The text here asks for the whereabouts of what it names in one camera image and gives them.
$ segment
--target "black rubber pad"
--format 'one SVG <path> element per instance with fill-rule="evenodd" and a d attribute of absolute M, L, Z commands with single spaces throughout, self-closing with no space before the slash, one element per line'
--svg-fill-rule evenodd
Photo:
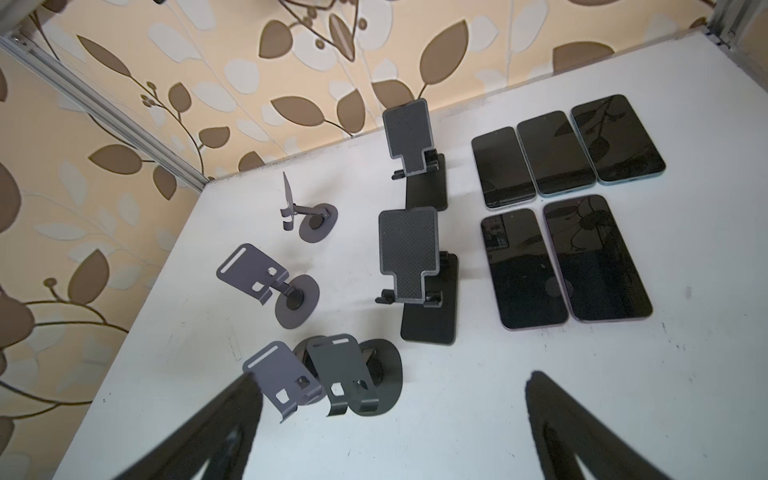
<path fill-rule="evenodd" d="M 437 210 L 384 210 L 379 214 L 381 271 L 395 277 L 395 301 L 424 303 L 424 277 L 440 272 Z"/>
<path fill-rule="evenodd" d="M 389 108 L 382 115 L 389 145 L 389 156 L 402 160 L 406 176 L 425 172 L 424 152 L 435 148 L 429 109 L 423 98 L 400 107 Z"/>

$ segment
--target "smartphone screen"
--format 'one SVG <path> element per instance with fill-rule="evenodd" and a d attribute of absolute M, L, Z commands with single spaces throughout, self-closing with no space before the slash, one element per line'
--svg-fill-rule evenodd
<path fill-rule="evenodd" d="M 503 207 L 536 196 L 514 128 L 505 127 L 473 138 L 472 150 L 488 208 Z"/>
<path fill-rule="evenodd" d="M 480 224 L 502 324 L 508 329 L 560 325 L 568 319 L 536 215 L 516 210 Z"/>
<path fill-rule="evenodd" d="M 625 96 L 579 105 L 571 115 L 601 182 L 646 177 L 667 168 Z"/>
<path fill-rule="evenodd" d="M 592 166 L 564 112 L 526 120 L 518 125 L 518 133 L 542 195 L 594 184 Z"/>
<path fill-rule="evenodd" d="M 544 216 L 578 319 L 651 315 L 650 299 L 603 197 L 555 202 L 544 207 Z"/>

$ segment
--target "white table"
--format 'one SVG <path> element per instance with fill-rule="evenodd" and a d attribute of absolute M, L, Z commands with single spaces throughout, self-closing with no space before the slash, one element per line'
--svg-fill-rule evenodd
<path fill-rule="evenodd" d="M 627 95 L 667 162 L 658 178 L 604 195 L 654 314 L 627 323 L 509 332 L 485 260 L 483 204 L 470 140 L 602 98 Z M 383 131 L 211 184 L 203 192 L 56 479 L 110 478 L 232 382 L 279 339 L 384 338 L 402 355 L 395 408 L 326 418 L 327 399 L 285 423 L 265 402 L 246 478 L 541 478 L 524 387 L 539 369 L 673 478 L 764 478 L 768 466 L 768 293 L 764 210 L 768 94 L 701 34 L 506 91 L 432 116 L 448 162 L 440 247 L 460 259 L 453 346 L 399 338 L 402 306 L 373 302 L 377 217 L 403 208 Z M 339 208 L 323 242 L 282 230 L 282 172 L 295 201 Z M 526 207 L 537 212 L 545 202 Z M 282 329 L 274 300 L 218 280 L 252 243 L 320 285 L 315 313 Z"/>

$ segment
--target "black rectangular base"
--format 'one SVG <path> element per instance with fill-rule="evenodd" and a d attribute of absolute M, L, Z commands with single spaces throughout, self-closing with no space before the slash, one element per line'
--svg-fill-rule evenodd
<path fill-rule="evenodd" d="M 406 303 L 402 310 L 400 336 L 408 342 L 451 345 L 456 340 L 456 293 L 458 257 L 448 255 L 448 264 L 440 264 L 438 276 L 424 278 L 426 291 L 442 291 L 442 306 L 429 308 Z"/>
<path fill-rule="evenodd" d="M 445 191 L 445 155 L 437 156 L 438 170 L 406 177 L 406 208 L 434 207 L 438 212 L 448 208 Z"/>

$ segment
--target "phone stand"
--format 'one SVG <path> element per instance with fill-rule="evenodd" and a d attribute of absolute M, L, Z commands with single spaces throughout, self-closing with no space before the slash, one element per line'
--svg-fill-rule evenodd
<path fill-rule="evenodd" d="M 392 179 L 406 179 L 406 208 L 448 208 L 445 157 L 435 149 L 427 101 L 420 98 L 388 108 L 382 119 L 389 156 L 402 162 L 402 170 L 397 170 Z"/>
<path fill-rule="evenodd" d="M 275 316 L 285 329 L 295 329 L 304 323 L 320 300 L 320 288 L 311 276 L 299 275 L 286 283 L 288 270 L 249 243 L 236 248 L 221 264 L 216 276 L 262 305 L 272 296 L 270 288 L 280 292 Z"/>
<path fill-rule="evenodd" d="M 283 342 L 272 342 L 243 363 L 243 372 L 251 372 L 262 393 L 280 411 L 283 423 L 299 405 L 314 403 L 323 397 L 323 386 L 293 355 Z M 281 400 L 278 394 L 284 394 Z"/>
<path fill-rule="evenodd" d="M 297 359 L 316 378 L 318 377 L 317 368 L 306 346 L 309 342 L 321 338 L 324 337 L 313 336 L 304 339 L 293 349 Z M 368 369 L 368 373 L 371 375 L 373 386 L 376 387 L 376 393 L 379 396 L 379 407 L 372 412 L 356 413 L 362 416 L 382 415 L 391 410 L 400 398 L 400 392 L 402 391 L 402 360 L 400 359 L 400 353 L 397 347 L 384 339 L 366 340 L 360 343 L 359 346 L 361 358 Z"/>
<path fill-rule="evenodd" d="M 355 337 L 343 333 L 311 339 L 306 351 L 331 402 L 328 416 L 343 415 L 347 406 L 358 415 L 379 408 L 376 387 Z"/>
<path fill-rule="evenodd" d="M 380 213 L 379 262 L 382 274 L 395 277 L 395 288 L 382 290 L 376 302 L 405 304 L 401 337 L 453 343 L 458 257 L 439 251 L 437 210 L 419 207 Z"/>
<path fill-rule="evenodd" d="M 299 226 L 299 238 L 307 243 L 317 243 L 323 238 L 328 237 L 336 220 L 339 218 L 339 211 L 331 204 L 318 204 L 315 207 L 301 207 L 293 202 L 293 194 L 288 184 L 288 177 L 283 172 L 283 182 L 286 188 L 287 208 L 280 209 L 283 218 L 290 217 L 289 221 L 283 221 L 283 230 L 293 230 L 293 217 L 296 215 L 306 215 Z"/>

